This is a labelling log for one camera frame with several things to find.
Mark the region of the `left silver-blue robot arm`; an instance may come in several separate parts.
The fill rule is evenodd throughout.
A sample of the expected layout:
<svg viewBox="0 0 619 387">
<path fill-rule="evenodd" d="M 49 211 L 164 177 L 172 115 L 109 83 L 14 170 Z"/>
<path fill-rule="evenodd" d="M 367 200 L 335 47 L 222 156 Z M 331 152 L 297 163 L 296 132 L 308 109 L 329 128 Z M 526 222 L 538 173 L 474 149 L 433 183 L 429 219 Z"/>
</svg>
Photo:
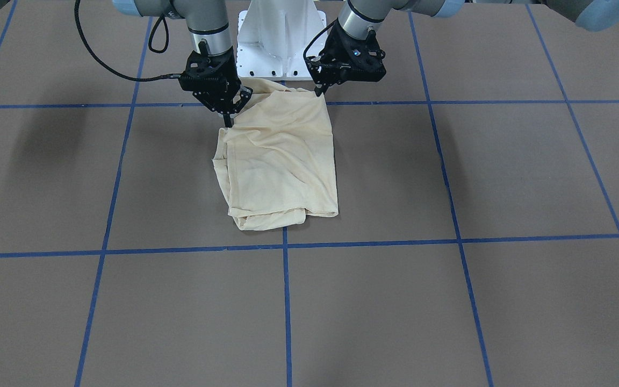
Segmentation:
<svg viewBox="0 0 619 387">
<path fill-rule="evenodd" d="M 345 82 L 379 82 L 387 71 L 377 39 L 391 12 L 449 18 L 465 1 L 346 1 L 337 18 L 309 42 L 303 60 L 317 97 Z M 538 1 L 577 27 L 600 32 L 619 23 L 619 1 Z"/>
</svg>

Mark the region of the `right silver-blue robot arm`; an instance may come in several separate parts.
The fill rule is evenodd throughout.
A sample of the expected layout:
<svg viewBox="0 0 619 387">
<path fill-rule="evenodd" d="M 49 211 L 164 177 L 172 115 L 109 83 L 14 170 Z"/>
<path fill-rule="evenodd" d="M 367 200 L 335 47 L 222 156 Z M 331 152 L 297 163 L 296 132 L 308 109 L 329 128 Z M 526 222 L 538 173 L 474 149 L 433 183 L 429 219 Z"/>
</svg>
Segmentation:
<svg viewBox="0 0 619 387">
<path fill-rule="evenodd" d="M 244 86 L 237 74 L 233 40 L 224 1 L 113 1 L 118 12 L 136 17 L 157 17 L 157 25 L 164 25 L 164 47 L 152 46 L 152 29 L 148 50 L 162 54 L 169 48 L 168 19 L 184 20 L 189 30 L 192 52 L 182 73 L 160 74 L 153 77 L 132 77 L 120 73 L 101 60 L 84 34 L 80 19 L 81 2 L 74 2 L 74 22 L 84 49 L 91 58 L 111 74 L 122 79 L 148 83 L 177 80 L 183 91 L 189 91 L 199 103 L 218 113 L 226 128 L 233 127 L 237 115 L 251 99 L 253 91 Z"/>
</svg>

